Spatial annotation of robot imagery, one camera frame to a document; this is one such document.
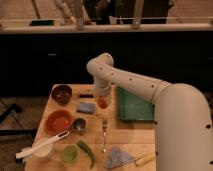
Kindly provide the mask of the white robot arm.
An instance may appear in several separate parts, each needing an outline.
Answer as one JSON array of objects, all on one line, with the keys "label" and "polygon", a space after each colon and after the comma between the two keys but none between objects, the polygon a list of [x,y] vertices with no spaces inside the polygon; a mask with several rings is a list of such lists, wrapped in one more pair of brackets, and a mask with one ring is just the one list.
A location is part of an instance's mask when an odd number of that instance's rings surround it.
[{"label": "white robot arm", "polygon": [[156,171],[213,171],[211,112],[197,88],[117,69],[108,53],[91,59],[86,68],[99,96],[116,84],[155,105]]}]

